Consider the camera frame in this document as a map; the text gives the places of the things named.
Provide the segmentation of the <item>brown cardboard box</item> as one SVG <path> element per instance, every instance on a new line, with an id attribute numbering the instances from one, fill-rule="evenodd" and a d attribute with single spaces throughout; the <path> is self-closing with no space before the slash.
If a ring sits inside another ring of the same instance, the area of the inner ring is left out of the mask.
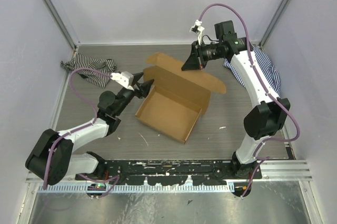
<path id="1" fill-rule="evenodd" d="M 154 53 L 143 70 L 152 89 L 135 114 L 143 124 L 185 143 L 198 118 L 205 114 L 211 93 L 226 93 L 225 84 L 202 70 L 182 71 L 183 62 Z"/>

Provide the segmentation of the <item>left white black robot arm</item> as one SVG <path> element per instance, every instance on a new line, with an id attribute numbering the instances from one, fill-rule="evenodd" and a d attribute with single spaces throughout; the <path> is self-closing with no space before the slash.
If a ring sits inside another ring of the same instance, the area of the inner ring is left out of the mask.
<path id="1" fill-rule="evenodd" d="M 121 85 L 120 91 L 117 94 L 112 91 L 101 93 L 94 109 L 95 116 L 90 121 L 68 130 L 45 130 L 26 159 L 26 169 L 41 178 L 44 187 L 55 185 L 70 175 L 98 183 L 109 182 L 105 159 L 91 151 L 81 155 L 74 151 L 111 135 L 121 122 L 119 115 L 132 99 L 149 95 L 154 80 L 140 83 L 143 75 L 143 72 L 112 73 L 110 79 Z"/>

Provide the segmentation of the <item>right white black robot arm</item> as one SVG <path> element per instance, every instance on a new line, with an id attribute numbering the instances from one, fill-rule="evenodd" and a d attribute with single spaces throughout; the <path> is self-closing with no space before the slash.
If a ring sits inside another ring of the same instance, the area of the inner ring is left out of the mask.
<path id="1" fill-rule="evenodd" d="M 257 63 L 253 46 L 239 38 L 232 21 L 214 25 L 216 40 L 203 42 L 202 22 L 196 20 L 190 31 L 198 35 L 191 44 L 191 53 L 181 70 L 201 70 L 211 60 L 224 58 L 239 74 L 252 104 L 243 121 L 245 137 L 232 155 L 230 171 L 237 179 L 245 178 L 256 167 L 256 156 L 266 140 L 282 129 L 290 102 L 273 90 Z"/>

